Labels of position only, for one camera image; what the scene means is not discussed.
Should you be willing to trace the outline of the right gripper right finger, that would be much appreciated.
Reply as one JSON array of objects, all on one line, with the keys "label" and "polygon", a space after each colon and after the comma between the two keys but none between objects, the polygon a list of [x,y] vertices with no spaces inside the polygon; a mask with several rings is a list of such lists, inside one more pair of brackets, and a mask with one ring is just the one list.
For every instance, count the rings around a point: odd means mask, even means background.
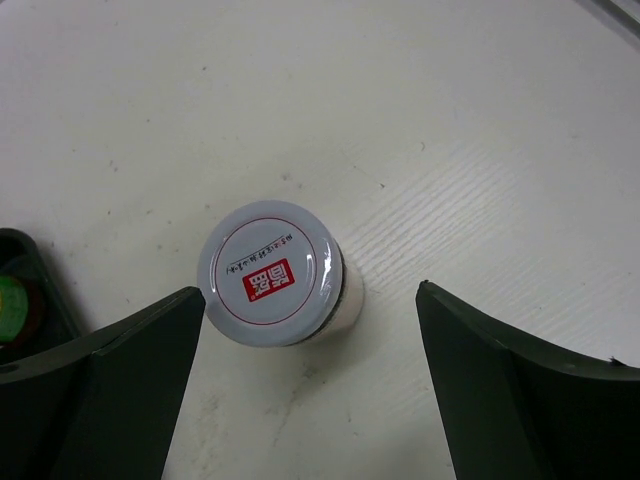
[{"label": "right gripper right finger", "polygon": [[552,344],[430,281],[416,307],[457,478],[638,478],[638,368]]}]

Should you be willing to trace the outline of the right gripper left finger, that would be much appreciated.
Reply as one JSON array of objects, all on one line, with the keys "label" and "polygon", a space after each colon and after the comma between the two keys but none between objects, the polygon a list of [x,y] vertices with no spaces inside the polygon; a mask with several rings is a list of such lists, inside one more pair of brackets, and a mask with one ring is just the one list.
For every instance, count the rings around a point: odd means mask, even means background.
[{"label": "right gripper left finger", "polygon": [[161,478],[204,305],[200,290],[186,287],[2,365],[2,478]]}]

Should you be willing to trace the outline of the yellow cap sauce bottle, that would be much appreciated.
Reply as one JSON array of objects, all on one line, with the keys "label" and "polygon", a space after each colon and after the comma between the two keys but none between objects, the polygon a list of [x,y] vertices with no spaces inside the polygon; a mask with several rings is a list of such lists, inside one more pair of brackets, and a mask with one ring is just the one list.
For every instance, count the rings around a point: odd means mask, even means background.
[{"label": "yellow cap sauce bottle", "polygon": [[46,311],[44,295],[34,280],[1,276],[1,347],[17,349],[40,329]]}]

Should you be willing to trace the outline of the white jar red label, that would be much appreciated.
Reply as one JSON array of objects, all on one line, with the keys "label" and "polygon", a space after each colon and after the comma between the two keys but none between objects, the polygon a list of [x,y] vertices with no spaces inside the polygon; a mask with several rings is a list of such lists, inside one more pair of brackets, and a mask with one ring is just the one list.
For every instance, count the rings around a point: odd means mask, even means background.
[{"label": "white jar red label", "polygon": [[214,228],[197,284],[213,326],[250,347],[346,331],[364,303],[363,280],[328,228],[305,208],[277,200],[245,205]]}]

